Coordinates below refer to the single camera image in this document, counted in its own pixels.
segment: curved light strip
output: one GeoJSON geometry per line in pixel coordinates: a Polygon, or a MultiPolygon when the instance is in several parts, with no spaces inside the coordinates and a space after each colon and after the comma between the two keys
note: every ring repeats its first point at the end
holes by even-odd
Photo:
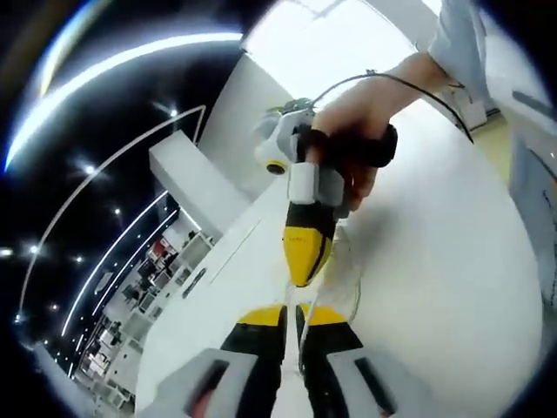
{"type": "Polygon", "coordinates": [[[125,271],[125,269],[128,267],[128,265],[131,263],[131,261],[133,259],[135,259],[139,252],[145,247],[145,245],[155,236],[155,234],[160,230],[160,228],[162,228],[164,226],[164,224],[166,222],[168,222],[170,220],[170,218],[172,216],[174,216],[176,214],[176,212],[178,211],[178,209],[176,209],[173,213],[171,213],[170,215],[168,215],[166,217],[165,220],[163,220],[161,222],[161,224],[159,226],[157,226],[157,229],[155,229],[151,235],[149,235],[149,237],[147,237],[147,239],[145,241],[143,241],[143,244],[141,244],[138,249],[136,250],[136,252],[134,252],[134,254],[131,255],[131,257],[125,262],[124,266],[120,269],[120,271],[118,272],[118,274],[116,275],[116,277],[114,279],[112,279],[111,284],[108,286],[108,288],[106,289],[106,292],[104,292],[103,296],[101,296],[101,299],[98,301],[97,306],[95,307],[95,309],[93,310],[93,316],[95,316],[95,314],[97,313],[97,310],[101,307],[101,304],[103,303],[104,298],[106,298],[106,296],[108,295],[108,292],[112,289],[112,287],[116,284],[117,280],[119,279],[119,277],[122,275],[122,273],[125,271]]]}
{"type": "Polygon", "coordinates": [[[68,329],[68,325],[70,324],[70,320],[71,317],[73,316],[74,311],[76,310],[77,304],[79,303],[79,301],[81,300],[81,298],[83,298],[84,293],[85,293],[85,289],[87,288],[87,286],[91,283],[91,280],[93,280],[93,277],[95,276],[95,274],[97,273],[98,269],[101,268],[101,265],[103,265],[104,261],[108,258],[109,255],[111,255],[112,251],[114,250],[114,248],[116,248],[116,246],[118,245],[118,243],[125,237],[125,235],[132,229],[132,227],[134,225],[136,225],[138,223],[138,221],[144,217],[144,215],[146,213],[149,212],[149,210],[157,204],[157,202],[159,200],[161,200],[164,196],[166,196],[168,194],[168,191],[165,191],[163,193],[161,193],[155,200],[153,200],[134,220],[133,222],[131,222],[127,228],[125,228],[125,230],[120,234],[120,236],[116,239],[116,241],[114,241],[112,243],[112,245],[109,247],[108,250],[106,250],[106,253],[104,253],[103,257],[101,257],[101,260],[97,263],[97,265],[95,266],[95,268],[93,268],[93,271],[91,272],[91,274],[89,275],[89,277],[87,278],[87,280],[85,281],[84,286],[81,288],[81,290],[79,291],[79,294],[77,295],[76,299],[73,302],[73,305],[71,306],[70,312],[68,313],[68,316],[66,317],[66,321],[64,323],[64,327],[62,328],[62,333],[60,334],[62,337],[64,337],[64,335],[66,334],[66,330],[68,329]]]}
{"type": "Polygon", "coordinates": [[[131,50],[120,52],[119,54],[107,58],[98,64],[92,65],[68,83],[61,86],[59,89],[54,90],[49,95],[45,96],[31,109],[29,116],[24,120],[11,142],[4,171],[8,170],[13,158],[23,149],[23,146],[29,142],[30,138],[44,125],[47,119],[52,116],[54,111],[71,94],[75,93],[81,87],[104,72],[118,67],[121,64],[127,63],[132,59],[152,54],[153,52],[191,44],[238,41],[241,37],[242,34],[236,32],[202,33],[197,35],[169,37],[151,42],[150,44],[138,46],[137,48],[133,48],[131,50]]]}
{"type": "Polygon", "coordinates": [[[195,112],[199,112],[198,123],[196,125],[195,132],[193,133],[193,138],[191,139],[193,141],[193,143],[196,144],[198,142],[199,131],[201,129],[201,122],[203,122],[203,117],[205,115],[206,108],[207,107],[204,104],[201,104],[197,107],[192,107],[190,110],[183,111],[182,113],[175,116],[174,118],[167,119],[164,122],[161,122],[160,124],[155,126],[154,128],[151,128],[149,131],[142,133],[137,138],[133,139],[130,143],[124,145],[118,151],[114,152],[111,156],[109,156],[99,167],[97,167],[95,169],[95,171],[93,173],[91,173],[89,175],[89,177],[87,177],[87,179],[84,179],[79,184],[79,186],[76,187],[76,190],[74,190],[72,192],[72,194],[70,195],[70,197],[67,198],[67,200],[60,206],[60,209],[58,209],[58,212],[56,212],[56,215],[54,215],[54,218],[52,218],[50,220],[49,225],[44,230],[43,236],[41,237],[41,240],[37,244],[38,251],[31,255],[31,260],[29,262],[29,265],[27,266],[27,271],[25,272],[25,278],[23,279],[23,286],[22,286],[22,289],[21,289],[21,295],[19,296],[19,314],[16,317],[17,322],[20,322],[21,320],[23,320],[23,314],[22,314],[23,303],[25,302],[25,294],[27,293],[27,286],[29,285],[29,282],[30,282],[31,272],[33,271],[33,267],[35,266],[35,263],[37,262],[37,256],[41,252],[41,248],[43,248],[44,242],[46,241],[47,238],[49,238],[49,235],[52,232],[52,229],[54,229],[54,226],[57,224],[57,222],[60,220],[60,218],[62,218],[62,215],[64,215],[64,213],[66,212],[68,207],[70,207],[71,202],[73,202],[75,200],[75,198],[79,195],[79,193],[81,193],[83,191],[83,189],[85,187],[87,187],[87,185],[102,170],[104,170],[106,167],[108,167],[110,164],[112,164],[114,161],[116,161],[118,158],[120,158],[120,156],[122,156],[123,154],[128,152],[135,145],[139,144],[144,139],[150,137],[150,135],[152,135],[153,133],[155,133],[157,131],[160,131],[165,126],[171,125],[171,124],[179,121],[181,118],[185,118],[186,116],[191,115],[195,112]]]}
{"type": "Polygon", "coordinates": [[[91,27],[101,11],[111,0],[93,0],[85,3],[74,17],[64,26],[49,48],[41,70],[40,91],[43,96],[49,90],[50,82],[58,67],[68,56],[79,38],[91,27]]]}

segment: white wall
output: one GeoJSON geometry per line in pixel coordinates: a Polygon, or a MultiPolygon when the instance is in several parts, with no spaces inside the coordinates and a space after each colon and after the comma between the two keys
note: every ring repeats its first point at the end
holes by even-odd
{"type": "Polygon", "coordinates": [[[427,47],[435,35],[437,16],[422,0],[366,0],[416,45],[427,47]]]}
{"type": "Polygon", "coordinates": [[[176,220],[164,230],[163,237],[176,250],[180,251],[182,245],[188,240],[191,231],[196,232],[198,229],[180,212],[176,220]]]}
{"type": "Polygon", "coordinates": [[[263,113],[292,96],[248,56],[240,58],[221,91],[201,135],[199,150],[250,201],[273,181],[253,150],[259,139],[252,128],[263,113]]]}
{"type": "Polygon", "coordinates": [[[181,131],[153,146],[149,158],[158,181],[216,239],[250,204],[181,131]]]}

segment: wire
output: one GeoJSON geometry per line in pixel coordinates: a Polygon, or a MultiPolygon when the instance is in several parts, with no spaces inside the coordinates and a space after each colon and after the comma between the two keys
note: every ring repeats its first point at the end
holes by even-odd
{"type": "MultiPolygon", "coordinates": [[[[340,232],[341,228],[337,228],[337,234],[340,235],[344,235],[344,237],[342,239],[346,240],[346,244],[348,245],[348,252],[351,254],[351,270],[353,270],[354,268],[354,260],[353,260],[353,256],[352,256],[352,245],[350,242],[350,239],[348,238],[348,236],[346,235],[346,233],[344,232],[340,232]]],[[[359,274],[358,274],[358,278],[357,278],[357,282],[356,282],[356,293],[355,293],[355,300],[354,300],[354,305],[352,307],[352,312],[350,313],[350,317],[348,318],[348,325],[351,325],[352,322],[354,321],[354,318],[356,318],[356,315],[358,314],[358,309],[359,309],[359,301],[361,299],[361,294],[362,294],[362,276],[364,274],[364,267],[360,266],[359,269],[359,274]]],[[[307,313],[307,318],[305,320],[304,323],[304,327],[302,328],[302,334],[300,335],[300,339],[299,339],[299,357],[298,357],[298,368],[300,373],[303,375],[304,374],[304,363],[302,362],[302,353],[304,353],[304,345],[305,345],[305,340],[307,339],[307,333],[309,332],[309,324],[310,321],[313,318],[313,313],[315,312],[315,307],[318,305],[318,300],[319,300],[319,296],[321,295],[321,289],[323,287],[325,287],[327,285],[327,280],[326,278],[323,279],[323,281],[319,284],[319,288],[317,289],[317,295],[315,296],[315,299],[313,300],[312,304],[310,305],[310,309],[307,313]]],[[[292,293],[291,293],[291,288],[292,283],[290,283],[290,281],[288,282],[288,284],[286,285],[286,304],[287,306],[290,306],[290,301],[292,298],[292,293]]]]}
{"type": "Polygon", "coordinates": [[[318,95],[317,98],[315,98],[310,103],[310,109],[313,110],[313,107],[315,106],[315,104],[319,100],[321,100],[324,96],[326,96],[328,93],[330,93],[331,91],[333,91],[334,89],[336,89],[340,85],[345,84],[345,83],[349,83],[351,81],[359,80],[361,78],[371,78],[371,77],[389,78],[391,80],[394,80],[398,83],[401,83],[401,84],[405,85],[406,87],[410,87],[411,89],[419,91],[421,94],[424,94],[424,95],[428,96],[431,100],[439,103],[445,109],[447,109],[451,113],[451,115],[453,115],[453,117],[457,120],[457,126],[460,129],[462,129],[462,131],[464,131],[468,140],[473,144],[472,135],[470,134],[470,131],[466,127],[466,124],[464,123],[462,118],[459,116],[459,114],[451,106],[449,106],[447,103],[445,103],[443,100],[441,100],[440,98],[438,98],[434,94],[430,93],[429,91],[426,91],[426,90],[422,89],[421,87],[418,87],[416,84],[412,84],[412,83],[410,83],[406,80],[403,80],[402,78],[394,76],[393,74],[387,74],[387,73],[384,73],[384,72],[375,72],[375,71],[369,71],[368,70],[368,72],[366,74],[359,74],[357,76],[352,76],[352,77],[349,77],[349,78],[345,78],[344,80],[341,80],[341,81],[333,84],[331,87],[329,87],[328,89],[323,91],[320,95],[318,95]]]}

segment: finger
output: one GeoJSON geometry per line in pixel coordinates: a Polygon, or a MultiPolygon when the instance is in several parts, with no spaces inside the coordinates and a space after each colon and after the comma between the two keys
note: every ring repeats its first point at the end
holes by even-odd
{"type": "Polygon", "coordinates": [[[352,199],[350,200],[350,211],[355,212],[359,209],[364,199],[361,198],[358,194],[354,194],[352,199]]]}
{"type": "Polygon", "coordinates": [[[377,168],[365,167],[363,165],[352,163],[350,171],[354,178],[354,191],[361,198],[369,196],[369,193],[372,191],[373,184],[375,183],[377,168]]]}
{"type": "Polygon", "coordinates": [[[310,146],[305,154],[305,162],[320,164],[324,159],[323,150],[317,146],[310,146]]]}

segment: window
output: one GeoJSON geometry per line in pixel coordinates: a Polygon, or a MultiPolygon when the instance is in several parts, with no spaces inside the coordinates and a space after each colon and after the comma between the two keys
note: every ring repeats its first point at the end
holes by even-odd
{"type": "Polygon", "coordinates": [[[295,98],[315,98],[343,78],[387,70],[415,52],[394,25],[360,0],[280,0],[245,49],[295,98]]]}

